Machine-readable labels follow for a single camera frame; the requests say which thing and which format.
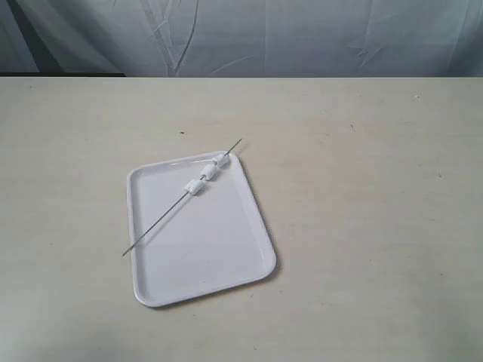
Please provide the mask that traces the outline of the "white rectangular plastic tray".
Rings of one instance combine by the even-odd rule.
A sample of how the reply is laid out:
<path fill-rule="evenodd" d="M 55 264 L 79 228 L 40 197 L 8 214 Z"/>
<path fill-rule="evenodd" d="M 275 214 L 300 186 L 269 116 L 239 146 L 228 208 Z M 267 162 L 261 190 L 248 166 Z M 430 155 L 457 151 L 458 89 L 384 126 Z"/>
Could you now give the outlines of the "white rectangular plastic tray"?
<path fill-rule="evenodd" d="M 127 177 L 130 245 L 198 179 L 218 152 L 148 164 Z M 130 253 L 134 295 L 148 307 L 263 280 L 274 247 L 237 155 L 174 208 Z"/>

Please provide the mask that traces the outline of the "white marshmallow tip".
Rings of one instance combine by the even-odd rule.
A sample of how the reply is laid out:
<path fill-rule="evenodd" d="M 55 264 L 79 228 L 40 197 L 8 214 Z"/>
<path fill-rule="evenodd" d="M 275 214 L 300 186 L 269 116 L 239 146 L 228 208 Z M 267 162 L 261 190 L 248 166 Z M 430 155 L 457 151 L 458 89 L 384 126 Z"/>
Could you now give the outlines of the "white marshmallow tip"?
<path fill-rule="evenodd" d="M 217 169 L 221 169 L 229 162 L 229 155 L 225 153 L 220 153 L 219 155 L 212 158 L 211 161 Z"/>

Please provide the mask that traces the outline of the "thin metal skewer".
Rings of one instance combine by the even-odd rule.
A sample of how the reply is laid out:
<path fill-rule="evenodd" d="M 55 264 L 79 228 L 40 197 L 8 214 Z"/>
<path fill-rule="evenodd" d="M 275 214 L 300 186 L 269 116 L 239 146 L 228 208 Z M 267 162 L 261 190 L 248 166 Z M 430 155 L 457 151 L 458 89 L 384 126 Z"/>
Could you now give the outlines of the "thin metal skewer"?
<path fill-rule="evenodd" d="M 228 150 L 221 153 L 229 155 L 231 151 L 233 151 L 242 142 L 242 140 L 243 139 L 240 138 Z M 126 256 L 128 253 L 130 253 L 171 211 L 174 210 L 175 207 L 177 207 L 188 196 L 194 195 L 188 194 L 183 188 L 183 194 L 122 254 L 122 256 Z"/>

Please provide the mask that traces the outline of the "grey wrinkled backdrop cloth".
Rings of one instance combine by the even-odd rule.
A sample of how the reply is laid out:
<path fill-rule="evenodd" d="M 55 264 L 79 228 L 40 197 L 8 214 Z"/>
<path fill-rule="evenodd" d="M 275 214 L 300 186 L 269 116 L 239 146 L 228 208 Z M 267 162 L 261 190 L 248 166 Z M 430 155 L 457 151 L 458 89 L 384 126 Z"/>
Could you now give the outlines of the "grey wrinkled backdrop cloth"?
<path fill-rule="evenodd" d="M 3 1 L 5 74 L 480 76 L 480 1 Z"/>

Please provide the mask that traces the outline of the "white marshmallow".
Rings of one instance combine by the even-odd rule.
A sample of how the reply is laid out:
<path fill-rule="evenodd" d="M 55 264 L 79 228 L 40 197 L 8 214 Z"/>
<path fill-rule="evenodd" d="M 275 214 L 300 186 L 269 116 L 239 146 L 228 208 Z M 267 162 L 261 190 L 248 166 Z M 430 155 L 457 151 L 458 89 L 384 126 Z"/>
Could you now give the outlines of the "white marshmallow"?
<path fill-rule="evenodd" d="M 184 187 L 185 192 L 190 195 L 197 195 L 205 187 L 203 179 L 192 179 Z"/>
<path fill-rule="evenodd" d="M 218 167 L 215 164 L 208 164 L 202 171 L 200 180 L 209 181 L 216 176 Z"/>

